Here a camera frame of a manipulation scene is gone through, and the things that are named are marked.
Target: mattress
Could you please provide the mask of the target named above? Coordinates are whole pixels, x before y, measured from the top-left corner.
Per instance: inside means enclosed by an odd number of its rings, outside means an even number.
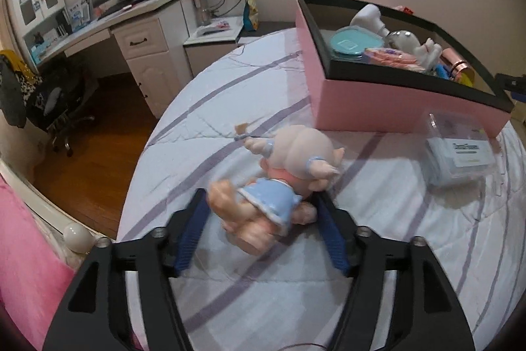
[[[259,157],[233,140],[233,126],[243,122],[263,136],[312,125],[295,29],[236,49],[183,89],[139,159],[117,240],[164,225],[211,181],[242,185],[259,175]],[[346,149],[329,190],[336,206],[383,237],[424,236],[459,296],[477,350],[484,349],[526,288],[526,158],[511,124],[493,142],[498,171],[454,189],[427,189],[415,136],[326,134]],[[386,273],[372,349],[387,337],[394,280]],[[171,281],[197,351],[263,351],[326,344],[352,280],[331,266],[315,224],[293,229],[258,259],[229,244],[212,215],[190,269]],[[132,326],[145,346],[135,273],[127,273],[127,288]]]

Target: metal screw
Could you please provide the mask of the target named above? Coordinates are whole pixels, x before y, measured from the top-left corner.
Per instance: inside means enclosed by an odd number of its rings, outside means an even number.
[[[427,246],[427,241],[424,237],[419,237],[418,235],[416,237],[413,237],[412,243],[417,247],[425,247]]]
[[[106,248],[111,245],[111,240],[108,237],[101,237],[95,241],[95,246],[98,248]]]
[[[152,231],[152,237],[162,238],[168,235],[168,230],[164,226],[159,226]]]
[[[370,237],[371,234],[372,234],[372,231],[370,228],[368,228],[367,226],[360,226],[358,228],[358,230],[356,231],[356,234],[359,236],[359,237],[364,237],[364,238],[367,238],[367,237]]]

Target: cabinet handle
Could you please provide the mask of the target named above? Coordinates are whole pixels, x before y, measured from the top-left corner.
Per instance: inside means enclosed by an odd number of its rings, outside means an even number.
[[[130,47],[135,47],[136,45],[141,45],[144,42],[148,42],[148,39],[144,38],[141,42],[130,42]]]

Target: open box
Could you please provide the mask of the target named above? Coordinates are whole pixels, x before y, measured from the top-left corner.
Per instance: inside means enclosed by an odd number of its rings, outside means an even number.
[[[407,30],[421,43],[431,38],[442,48],[454,48],[475,70],[474,88],[336,53],[329,45],[331,35],[349,26],[365,5],[358,0],[298,0],[296,28],[316,128],[412,133],[424,111],[440,109],[472,115],[489,137],[502,130],[514,104],[473,54],[430,21],[378,5],[387,29]]]

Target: pink blanket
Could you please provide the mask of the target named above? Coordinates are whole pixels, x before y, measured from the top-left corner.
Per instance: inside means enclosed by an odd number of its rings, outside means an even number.
[[[0,305],[38,351],[73,275],[0,176]]]

